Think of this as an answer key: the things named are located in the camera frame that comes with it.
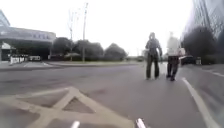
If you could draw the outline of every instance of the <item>jeans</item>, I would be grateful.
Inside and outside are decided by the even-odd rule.
[[[168,56],[167,76],[175,78],[178,70],[179,57]]]
[[[146,77],[151,77],[151,67],[152,63],[155,65],[154,75],[157,78],[159,76],[159,65],[158,65],[158,55],[148,55],[147,57],[147,67],[146,67]]]

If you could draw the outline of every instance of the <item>man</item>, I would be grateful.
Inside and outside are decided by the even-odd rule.
[[[173,37],[173,33],[170,32],[170,38],[167,43],[168,64],[166,78],[170,78],[171,81],[175,81],[179,64],[180,48],[179,40]]]
[[[158,65],[158,60],[159,60],[159,55],[162,56],[162,49],[160,47],[159,41],[155,37],[155,33],[152,32],[149,36],[149,41],[147,42],[145,48],[147,49],[147,67],[146,67],[146,79],[150,79],[151,77],[151,66],[152,62],[154,62],[154,67],[155,67],[155,78],[159,77],[159,65]]]

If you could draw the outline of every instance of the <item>dark jacket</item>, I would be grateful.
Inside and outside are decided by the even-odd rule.
[[[145,48],[149,50],[148,55],[158,55],[157,48],[159,49],[160,55],[162,55],[162,49],[157,39],[150,39],[147,42]]]

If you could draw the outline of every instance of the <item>sky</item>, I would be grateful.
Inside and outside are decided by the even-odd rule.
[[[73,39],[78,40],[83,38],[85,2],[86,39],[103,48],[116,43],[129,55],[141,54],[150,32],[155,32],[165,53],[169,32],[180,37],[192,8],[191,0],[0,0],[0,9],[12,27],[68,38],[69,12],[77,12]]]

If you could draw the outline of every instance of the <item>curb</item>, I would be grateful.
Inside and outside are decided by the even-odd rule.
[[[138,63],[134,64],[71,64],[71,65],[63,65],[63,64],[51,64],[46,63],[48,65],[52,66],[58,66],[58,67],[110,67],[110,66],[127,66],[127,65],[137,65]]]
[[[137,64],[108,64],[108,65],[57,65],[57,64],[50,64],[53,67],[15,67],[15,68],[2,68],[0,72],[10,72],[10,71],[33,71],[33,70],[48,70],[48,69],[63,69],[63,68],[70,68],[70,67],[115,67],[115,66],[134,66]]]

